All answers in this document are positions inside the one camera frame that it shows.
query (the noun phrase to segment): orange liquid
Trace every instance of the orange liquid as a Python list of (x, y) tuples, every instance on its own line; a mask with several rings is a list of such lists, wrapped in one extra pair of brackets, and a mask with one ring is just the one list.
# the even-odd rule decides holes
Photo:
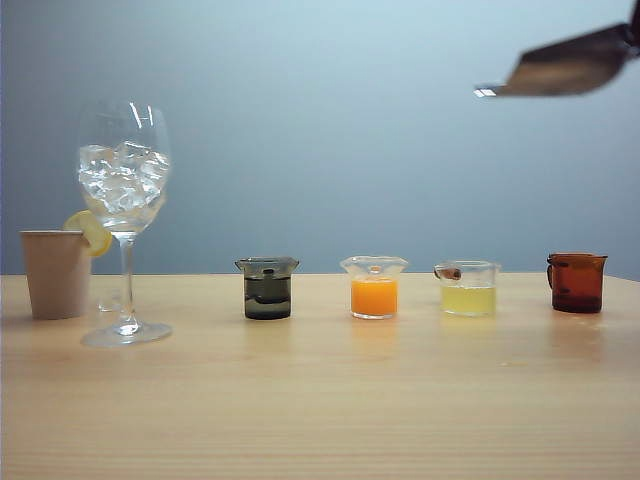
[(393, 315), (398, 309), (398, 282), (388, 277), (351, 281), (351, 311), (362, 315)]

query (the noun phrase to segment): paper cup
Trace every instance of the paper cup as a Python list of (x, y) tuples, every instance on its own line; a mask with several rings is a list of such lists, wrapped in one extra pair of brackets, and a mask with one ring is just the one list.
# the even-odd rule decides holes
[(34, 319), (59, 319), (87, 311), (91, 257), (82, 232), (20, 232)]

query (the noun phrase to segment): small measuring cup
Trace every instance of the small measuring cup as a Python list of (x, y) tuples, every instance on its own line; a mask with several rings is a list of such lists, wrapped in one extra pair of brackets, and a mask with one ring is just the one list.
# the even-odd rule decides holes
[(248, 257), (235, 262), (244, 272), (244, 314), (254, 320), (291, 315), (291, 273), (300, 264), (291, 257)]
[(351, 276), (351, 314), (357, 318), (393, 317), (398, 310), (398, 274), (409, 262), (400, 257), (355, 256), (340, 262)]
[(468, 317), (495, 313), (499, 271), (499, 264), (486, 260), (447, 260), (433, 267), (440, 280), (442, 310)]
[(555, 310), (598, 313), (602, 309), (602, 277), (606, 255), (584, 252), (551, 253), (547, 279)]

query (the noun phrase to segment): yellow liquid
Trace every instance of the yellow liquid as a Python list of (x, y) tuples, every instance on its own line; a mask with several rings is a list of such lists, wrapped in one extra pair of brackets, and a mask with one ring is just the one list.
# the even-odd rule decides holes
[(457, 315), (490, 315), (496, 311), (496, 287), (442, 287), (442, 310)]

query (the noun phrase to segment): blue-gray backdrop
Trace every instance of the blue-gray backdrop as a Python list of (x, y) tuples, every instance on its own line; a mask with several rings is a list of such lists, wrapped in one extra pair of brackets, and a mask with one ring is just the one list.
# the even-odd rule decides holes
[[(640, 280), (640, 61), (586, 96), (472, 93), (632, 3), (4, 0), (2, 271), (23, 271), (19, 230), (84, 208), (81, 106), (130, 96), (164, 110), (175, 167), (136, 272), (247, 255), (334, 272), (354, 254), (527, 271), (588, 250)], [(114, 243), (94, 271), (118, 270)]]

